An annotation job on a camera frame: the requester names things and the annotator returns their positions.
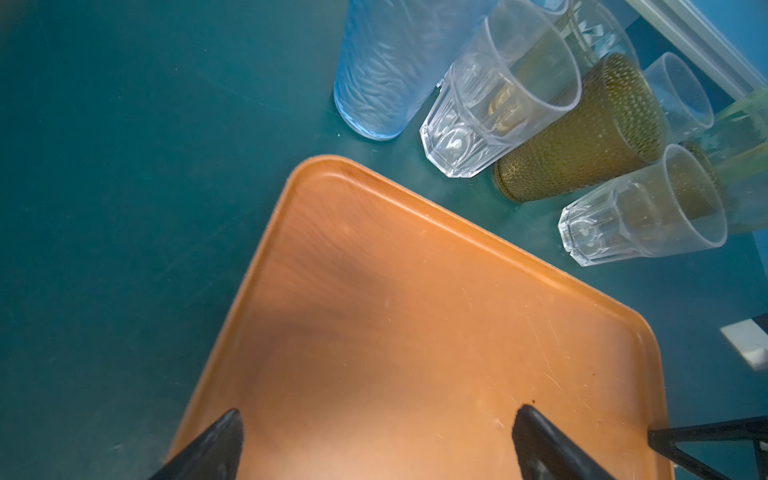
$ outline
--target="clear plastic cup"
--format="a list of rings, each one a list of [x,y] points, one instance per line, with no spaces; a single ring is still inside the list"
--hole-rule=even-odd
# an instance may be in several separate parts
[[[531,2],[541,8],[544,15],[552,23],[555,23],[560,17],[565,15],[570,5],[570,0],[531,0]]]
[[[719,247],[728,234],[714,182],[680,145],[568,205],[558,228],[582,266]]]
[[[620,53],[639,65],[637,52],[627,33],[616,17],[597,0],[572,0],[554,26],[573,51],[582,75],[586,75],[601,58],[612,53]]]
[[[502,0],[462,50],[419,130],[448,177],[472,177],[581,98],[573,54],[541,8]]]
[[[696,75],[669,51],[643,72],[667,122],[667,140],[678,144],[714,123],[712,104]]]

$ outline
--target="blue frosted glass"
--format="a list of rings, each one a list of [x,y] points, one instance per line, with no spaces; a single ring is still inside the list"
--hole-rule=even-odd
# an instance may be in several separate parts
[[[375,140],[403,131],[496,0],[351,0],[333,96]]]

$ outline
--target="cup base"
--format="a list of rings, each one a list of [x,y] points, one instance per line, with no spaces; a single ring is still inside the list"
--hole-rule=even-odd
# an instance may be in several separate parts
[[[420,129],[419,129],[419,136],[422,138],[422,145],[424,146],[424,155],[426,155],[427,159],[432,162],[433,165],[435,165],[438,170],[440,170],[446,177],[449,178],[472,178],[480,171],[482,168],[477,170],[463,170],[460,168],[457,168],[455,165],[451,164],[450,162],[446,161],[443,157],[441,157],[436,151],[435,148],[432,145],[432,140],[429,137],[429,132],[426,123],[424,123]]]
[[[358,124],[351,115],[346,113],[344,110],[344,107],[341,105],[341,102],[339,102],[339,98],[336,95],[336,90],[333,91],[333,102],[336,104],[336,110],[339,111],[339,115],[341,115],[341,118],[346,122],[347,125],[349,125],[349,128],[352,128],[357,134],[362,135],[365,138],[370,138],[371,140],[378,140],[378,141],[386,141],[386,140],[392,140],[394,137],[397,137],[402,133],[402,130],[395,133],[395,134],[380,134],[375,131],[371,131],[362,125]]]
[[[571,223],[569,221],[569,216],[573,206],[573,204],[570,204],[564,208],[562,214],[560,214],[560,220],[558,221],[558,230],[560,231],[560,238],[563,240],[563,248],[565,248],[565,251],[568,252],[579,265],[595,265],[596,263],[592,262],[592,260],[589,260],[576,248],[573,235],[571,235]]]

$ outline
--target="cup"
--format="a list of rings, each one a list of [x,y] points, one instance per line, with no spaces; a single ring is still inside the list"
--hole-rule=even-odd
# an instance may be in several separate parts
[[[768,228],[768,142],[716,165],[693,141],[682,145],[701,162],[718,187],[731,234]]]
[[[680,145],[563,209],[563,246],[582,266],[715,248],[728,227],[710,176]]]
[[[541,11],[552,23],[565,15],[571,4],[570,0],[531,0],[531,2],[541,8]]]
[[[572,0],[555,27],[573,52],[582,75],[612,53],[639,64],[637,52],[619,21],[596,0]]]
[[[711,128],[691,140],[714,165],[768,142],[768,85],[725,107]]]
[[[576,61],[541,9],[502,0],[454,61],[419,130],[448,177],[472,177],[581,98]]]
[[[710,99],[688,65],[669,51],[643,72],[664,112],[667,141],[679,144],[714,123]]]
[[[515,202],[554,197],[658,161],[664,135],[664,114],[639,67],[611,54],[584,79],[581,103],[496,162],[494,179]]]

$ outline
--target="teal table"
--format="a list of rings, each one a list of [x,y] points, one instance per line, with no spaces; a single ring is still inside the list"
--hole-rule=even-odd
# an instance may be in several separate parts
[[[285,179],[324,153],[642,313],[673,425],[768,414],[768,371],[718,331],[768,312],[751,236],[579,267],[555,229],[573,195],[516,207],[487,172],[445,178],[418,139],[426,109],[394,141],[348,129],[331,98],[345,10],[0,3],[0,478],[140,480],[161,465]],[[735,478],[753,472],[707,458]]]

